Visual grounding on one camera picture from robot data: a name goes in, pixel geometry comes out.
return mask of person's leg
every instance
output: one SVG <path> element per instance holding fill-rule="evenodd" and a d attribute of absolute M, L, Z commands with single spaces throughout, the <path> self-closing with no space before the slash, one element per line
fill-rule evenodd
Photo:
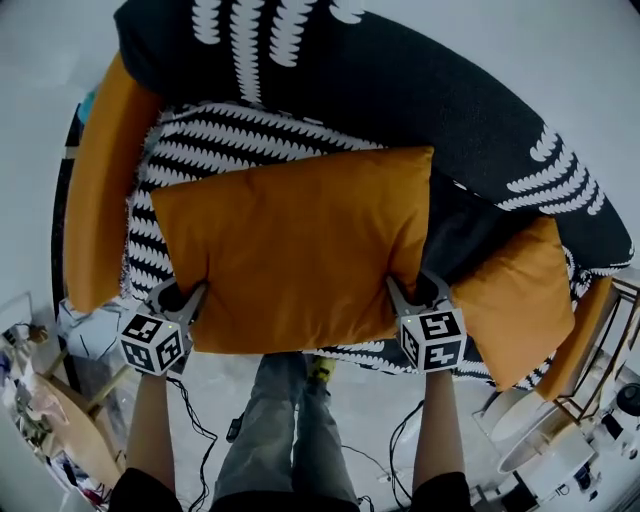
<path fill-rule="evenodd" d="M 307 377 L 299 352 L 260 362 L 242 427 L 222 464 L 214 501 L 244 491 L 292 491 L 294 409 Z"/>
<path fill-rule="evenodd" d="M 300 398 L 293 490 L 357 503 L 342 455 L 338 426 L 329 412 L 327 381 L 335 361 L 316 359 L 314 368 L 316 376 L 309 377 Z"/>

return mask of white cube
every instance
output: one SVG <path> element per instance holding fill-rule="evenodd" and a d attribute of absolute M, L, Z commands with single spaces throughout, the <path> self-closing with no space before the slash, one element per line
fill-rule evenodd
<path fill-rule="evenodd" d="M 185 354 L 180 325 L 136 313 L 118 336 L 130 366 L 144 373 L 162 375 Z"/>
<path fill-rule="evenodd" d="M 455 368 L 464 356 L 467 333 L 460 309 L 399 317 L 398 331 L 402 350 L 420 371 Z"/>

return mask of large orange pillow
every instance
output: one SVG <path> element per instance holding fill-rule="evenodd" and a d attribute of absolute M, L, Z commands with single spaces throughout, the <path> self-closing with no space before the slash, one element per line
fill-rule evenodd
<path fill-rule="evenodd" d="M 564 251 L 549 217 L 512 237 L 452 291 L 500 391 L 542 364 L 573 330 Z"/>
<path fill-rule="evenodd" d="M 432 154 L 340 153 L 154 191 L 181 289 L 210 283 L 196 349 L 264 354 L 393 336 L 385 276 L 415 289 Z"/>

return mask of black sleeve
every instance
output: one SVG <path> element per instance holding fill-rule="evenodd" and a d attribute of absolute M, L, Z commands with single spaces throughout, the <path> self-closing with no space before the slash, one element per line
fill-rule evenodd
<path fill-rule="evenodd" d="M 423 483 L 415 493 L 411 512 L 473 512 L 469 485 L 464 473 L 447 473 Z"/>
<path fill-rule="evenodd" d="M 175 494 L 158 480 L 137 469 L 127 469 L 113 489 L 109 512 L 140 510 L 182 512 L 182 507 Z"/>

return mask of shoe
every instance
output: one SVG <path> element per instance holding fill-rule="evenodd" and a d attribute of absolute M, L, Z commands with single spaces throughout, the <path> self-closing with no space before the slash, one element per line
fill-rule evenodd
<path fill-rule="evenodd" d="M 309 368 L 308 379 L 318 379 L 328 384 L 336 369 L 336 360 L 328 357 L 314 356 Z"/>

